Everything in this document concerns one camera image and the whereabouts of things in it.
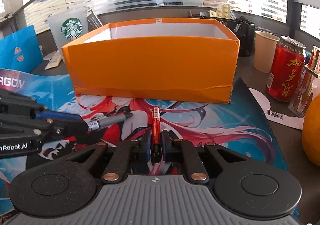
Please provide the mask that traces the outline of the red marker pen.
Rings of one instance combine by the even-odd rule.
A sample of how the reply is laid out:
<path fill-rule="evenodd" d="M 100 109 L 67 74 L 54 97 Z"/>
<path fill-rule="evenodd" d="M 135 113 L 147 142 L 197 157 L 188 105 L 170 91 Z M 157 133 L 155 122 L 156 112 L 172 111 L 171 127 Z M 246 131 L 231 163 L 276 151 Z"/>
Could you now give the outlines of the red marker pen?
<path fill-rule="evenodd" d="M 162 159 L 161 114 L 158 106 L 152 111 L 151 162 L 159 163 Z"/>

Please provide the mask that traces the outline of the grey marker pen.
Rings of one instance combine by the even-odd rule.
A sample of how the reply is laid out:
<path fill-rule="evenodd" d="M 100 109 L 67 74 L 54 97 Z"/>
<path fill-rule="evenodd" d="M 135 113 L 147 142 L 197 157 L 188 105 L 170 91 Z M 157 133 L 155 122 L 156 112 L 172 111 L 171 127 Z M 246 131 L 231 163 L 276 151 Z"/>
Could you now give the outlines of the grey marker pen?
<path fill-rule="evenodd" d="M 133 116 L 132 112 L 125 112 L 125 113 L 120 113 L 116 114 L 114 116 L 110 117 L 103 117 L 98 120 L 92 120 L 91 122 L 88 122 L 88 131 L 95 131 L 98 129 L 102 129 L 108 126 L 111 126 L 113 124 L 123 122 Z"/>

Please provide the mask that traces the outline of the beige cream tube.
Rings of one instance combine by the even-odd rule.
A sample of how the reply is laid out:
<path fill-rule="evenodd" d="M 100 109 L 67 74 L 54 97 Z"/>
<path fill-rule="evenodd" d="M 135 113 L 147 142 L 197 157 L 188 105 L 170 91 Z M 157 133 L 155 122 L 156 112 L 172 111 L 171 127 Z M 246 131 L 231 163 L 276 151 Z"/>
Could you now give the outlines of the beige cream tube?
<path fill-rule="evenodd" d="M 59 66 L 60 62 L 62 61 L 62 56 L 59 51 L 52 52 L 48 54 L 44 59 L 48 59 L 49 62 L 44 68 L 45 70 L 56 68 Z"/>

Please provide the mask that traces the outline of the blue paper bag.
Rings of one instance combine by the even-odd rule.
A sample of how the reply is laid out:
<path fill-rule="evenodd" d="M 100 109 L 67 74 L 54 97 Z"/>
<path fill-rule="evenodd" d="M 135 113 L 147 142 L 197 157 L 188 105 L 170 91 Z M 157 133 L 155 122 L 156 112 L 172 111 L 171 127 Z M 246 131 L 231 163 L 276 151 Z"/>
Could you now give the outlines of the blue paper bag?
<path fill-rule="evenodd" d="M 43 56 L 33 25 L 1 39 L 1 68 L 30 73 L 42 62 Z"/>

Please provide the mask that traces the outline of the colourful anime desk mat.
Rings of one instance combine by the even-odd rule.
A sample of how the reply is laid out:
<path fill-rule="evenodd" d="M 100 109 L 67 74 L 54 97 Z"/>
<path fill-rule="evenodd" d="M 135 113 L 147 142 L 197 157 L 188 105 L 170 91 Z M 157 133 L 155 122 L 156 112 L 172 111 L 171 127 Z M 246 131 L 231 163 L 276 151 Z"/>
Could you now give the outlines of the colourful anime desk mat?
<path fill-rule="evenodd" d="M 141 138 L 151 129 L 152 109 L 161 110 L 161 128 L 171 136 L 203 147 L 214 142 L 248 157 L 286 170 L 283 154 L 259 103 L 257 92 L 235 78 L 232 102 L 227 105 L 170 100 L 130 99 L 77 94 L 69 75 L 40 76 L 1 70 L 1 88 L 29 96 L 54 111 L 79 114 L 87 122 L 120 112 L 131 118 L 88 133 L 44 143 L 39 153 L 1 160 L 1 223 L 16 213 L 10 199 L 11 181 L 22 171 L 103 142 L 115 147 Z"/>

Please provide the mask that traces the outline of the Starbucks plastic cup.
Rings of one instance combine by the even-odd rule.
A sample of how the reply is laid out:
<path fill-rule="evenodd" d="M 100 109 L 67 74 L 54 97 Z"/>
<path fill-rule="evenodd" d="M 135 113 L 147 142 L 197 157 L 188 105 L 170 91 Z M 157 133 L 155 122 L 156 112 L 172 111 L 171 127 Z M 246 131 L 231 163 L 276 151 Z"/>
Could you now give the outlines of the Starbucks plastic cup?
<path fill-rule="evenodd" d="M 50 15 L 47 23 L 64 61 L 62 47 L 88 33 L 87 7 L 67 9 L 59 14 Z"/>

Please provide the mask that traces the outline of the orange cardboard box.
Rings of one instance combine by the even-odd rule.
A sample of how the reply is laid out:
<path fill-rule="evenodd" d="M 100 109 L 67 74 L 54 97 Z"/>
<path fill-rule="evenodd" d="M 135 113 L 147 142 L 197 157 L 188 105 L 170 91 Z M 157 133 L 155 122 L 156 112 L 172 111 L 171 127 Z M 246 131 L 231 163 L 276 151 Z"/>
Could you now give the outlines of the orange cardboard box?
<path fill-rule="evenodd" d="M 239 48 L 216 20 L 160 18 L 106 24 L 62 51 L 79 94 L 229 103 Z"/>

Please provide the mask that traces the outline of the black leaflet box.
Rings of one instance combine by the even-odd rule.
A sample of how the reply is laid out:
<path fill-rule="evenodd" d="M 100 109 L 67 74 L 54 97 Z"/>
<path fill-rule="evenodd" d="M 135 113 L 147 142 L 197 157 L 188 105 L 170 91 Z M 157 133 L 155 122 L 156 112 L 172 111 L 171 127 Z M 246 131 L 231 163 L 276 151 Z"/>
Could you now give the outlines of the black leaflet box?
<path fill-rule="evenodd" d="M 103 23 L 92 9 L 87 11 L 87 20 L 93 29 L 98 29 L 103 26 Z"/>

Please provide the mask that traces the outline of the gold perfume bottle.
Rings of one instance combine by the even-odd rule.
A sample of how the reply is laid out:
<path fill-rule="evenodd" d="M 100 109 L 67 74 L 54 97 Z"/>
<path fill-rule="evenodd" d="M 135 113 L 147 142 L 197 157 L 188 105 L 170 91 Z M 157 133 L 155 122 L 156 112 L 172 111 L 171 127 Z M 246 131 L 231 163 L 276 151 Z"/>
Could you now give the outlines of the gold perfume bottle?
<path fill-rule="evenodd" d="M 289 110 L 297 117 L 304 117 L 312 101 L 312 82 L 319 78 L 319 47 L 312 46 L 308 64 L 303 67 L 302 76 L 289 104 Z"/>

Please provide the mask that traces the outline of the orange fruit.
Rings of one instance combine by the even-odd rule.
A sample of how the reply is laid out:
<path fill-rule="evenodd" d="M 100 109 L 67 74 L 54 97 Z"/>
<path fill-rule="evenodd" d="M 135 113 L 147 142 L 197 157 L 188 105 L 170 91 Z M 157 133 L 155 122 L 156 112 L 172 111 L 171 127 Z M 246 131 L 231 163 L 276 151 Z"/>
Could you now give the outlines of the orange fruit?
<path fill-rule="evenodd" d="M 320 97 L 317 95 L 310 103 L 303 123 L 302 147 L 308 159 L 320 166 Z"/>

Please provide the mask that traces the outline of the black mesh organizer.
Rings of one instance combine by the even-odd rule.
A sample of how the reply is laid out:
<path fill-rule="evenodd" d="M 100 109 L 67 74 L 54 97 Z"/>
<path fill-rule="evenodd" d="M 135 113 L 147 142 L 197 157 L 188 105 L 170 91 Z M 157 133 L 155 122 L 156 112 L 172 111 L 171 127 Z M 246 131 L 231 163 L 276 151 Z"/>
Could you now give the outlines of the black mesh organizer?
<path fill-rule="evenodd" d="M 219 21 L 231 30 L 240 41 L 239 56 L 249 57 L 253 52 L 255 23 L 241 16 L 237 19 L 215 18 L 210 16 L 196 15 L 188 11 L 190 18 L 203 18 Z"/>

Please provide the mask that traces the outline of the paper cup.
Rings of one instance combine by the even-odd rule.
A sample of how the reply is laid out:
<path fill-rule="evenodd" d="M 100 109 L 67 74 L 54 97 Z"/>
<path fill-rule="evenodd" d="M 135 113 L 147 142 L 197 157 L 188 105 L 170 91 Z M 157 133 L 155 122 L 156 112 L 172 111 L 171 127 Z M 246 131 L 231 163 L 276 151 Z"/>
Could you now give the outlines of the paper cup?
<path fill-rule="evenodd" d="M 276 45 L 280 38 L 264 31 L 255 31 L 254 68 L 263 73 L 271 70 Z"/>

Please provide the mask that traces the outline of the red drink can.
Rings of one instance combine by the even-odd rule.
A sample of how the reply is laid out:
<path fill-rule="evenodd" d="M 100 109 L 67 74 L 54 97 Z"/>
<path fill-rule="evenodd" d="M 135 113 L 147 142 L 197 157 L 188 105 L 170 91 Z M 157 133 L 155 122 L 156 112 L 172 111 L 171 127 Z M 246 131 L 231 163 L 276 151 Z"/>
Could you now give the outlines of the red drink can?
<path fill-rule="evenodd" d="M 289 102 L 296 91 L 305 62 L 305 46 L 289 36 L 280 36 L 266 83 L 273 98 Z"/>

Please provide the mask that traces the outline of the yellow building block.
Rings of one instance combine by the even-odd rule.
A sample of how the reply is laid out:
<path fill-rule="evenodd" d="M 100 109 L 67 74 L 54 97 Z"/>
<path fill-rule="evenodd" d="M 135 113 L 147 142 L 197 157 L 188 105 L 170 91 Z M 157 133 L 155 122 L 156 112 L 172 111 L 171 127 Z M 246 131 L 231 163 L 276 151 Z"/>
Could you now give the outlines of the yellow building block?
<path fill-rule="evenodd" d="M 232 12 L 229 4 L 225 3 L 219 7 L 210 10 L 210 17 L 225 18 L 225 19 L 236 19 L 235 14 Z"/>

